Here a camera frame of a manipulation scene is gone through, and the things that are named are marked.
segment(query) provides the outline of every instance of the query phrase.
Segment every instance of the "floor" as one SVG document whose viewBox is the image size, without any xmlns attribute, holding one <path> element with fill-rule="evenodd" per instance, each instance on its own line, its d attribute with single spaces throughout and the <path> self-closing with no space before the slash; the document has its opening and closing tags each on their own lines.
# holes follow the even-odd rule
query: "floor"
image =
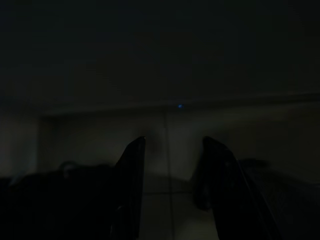
<svg viewBox="0 0 320 240">
<path fill-rule="evenodd" d="M 320 105 L 295 103 L 144 114 L 44 118 L 38 171 L 64 161 L 114 164 L 126 145 L 146 136 L 141 240 L 219 239 L 211 212 L 195 208 L 190 180 L 202 138 L 226 144 L 238 159 L 269 161 L 277 170 L 320 182 Z"/>
</svg>

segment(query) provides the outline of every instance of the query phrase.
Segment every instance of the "wall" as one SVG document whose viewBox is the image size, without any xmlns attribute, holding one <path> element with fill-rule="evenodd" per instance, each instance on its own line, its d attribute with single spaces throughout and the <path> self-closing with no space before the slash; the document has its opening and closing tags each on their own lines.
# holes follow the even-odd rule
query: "wall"
<svg viewBox="0 0 320 240">
<path fill-rule="evenodd" d="M 40 129 L 39 170 L 56 170 L 64 161 L 113 165 L 127 144 L 146 136 L 145 192 L 169 186 L 188 191 L 202 138 L 211 136 L 240 160 L 267 161 L 277 171 L 318 183 L 319 110 L 318 103 L 294 103 L 52 118 Z"/>
<path fill-rule="evenodd" d="M 37 167 L 38 119 L 25 111 L 0 110 L 0 176 L 33 173 Z"/>
</svg>

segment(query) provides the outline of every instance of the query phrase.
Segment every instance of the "dark object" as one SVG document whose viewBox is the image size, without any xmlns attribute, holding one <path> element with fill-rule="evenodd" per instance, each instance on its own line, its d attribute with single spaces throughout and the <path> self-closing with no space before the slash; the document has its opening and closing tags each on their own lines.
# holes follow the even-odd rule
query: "dark object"
<svg viewBox="0 0 320 240">
<path fill-rule="evenodd" d="M 145 144 L 144 137 L 131 142 L 115 167 L 62 166 L 13 186 L 1 179 L 1 238 L 135 240 Z"/>
<path fill-rule="evenodd" d="M 237 161 L 225 145 L 205 137 L 194 203 L 212 207 L 221 240 L 320 239 L 320 187 L 267 166 Z"/>
<path fill-rule="evenodd" d="M 263 198 L 253 193 L 241 166 L 222 143 L 206 137 L 194 201 L 213 210 L 220 240 L 280 240 L 278 226 Z"/>
</svg>

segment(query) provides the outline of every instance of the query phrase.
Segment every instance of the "tile floor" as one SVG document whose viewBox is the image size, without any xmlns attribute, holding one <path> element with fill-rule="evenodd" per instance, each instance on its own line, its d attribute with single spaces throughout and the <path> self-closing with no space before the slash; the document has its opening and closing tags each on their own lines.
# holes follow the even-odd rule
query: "tile floor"
<svg viewBox="0 0 320 240">
<path fill-rule="evenodd" d="M 320 182 L 319 104 L 43 119 L 38 170 L 64 161 L 114 164 L 126 145 L 146 136 L 141 240 L 218 239 L 213 215 L 196 209 L 190 179 L 202 138 L 225 143 L 239 159 L 267 160 L 284 171 Z"/>
</svg>

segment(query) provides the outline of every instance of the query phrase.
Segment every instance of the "dark ceiling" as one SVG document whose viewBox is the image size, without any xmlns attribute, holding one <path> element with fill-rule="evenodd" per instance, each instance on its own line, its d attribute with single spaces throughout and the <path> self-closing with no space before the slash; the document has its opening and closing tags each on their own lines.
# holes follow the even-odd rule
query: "dark ceiling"
<svg viewBox="0 0 320 240">
<path fill-rule="evenodd" d="M 309 3 L 0 4 L 4 101 L 52 109 L 320 90 L 318 13 Z"/>
</svg>

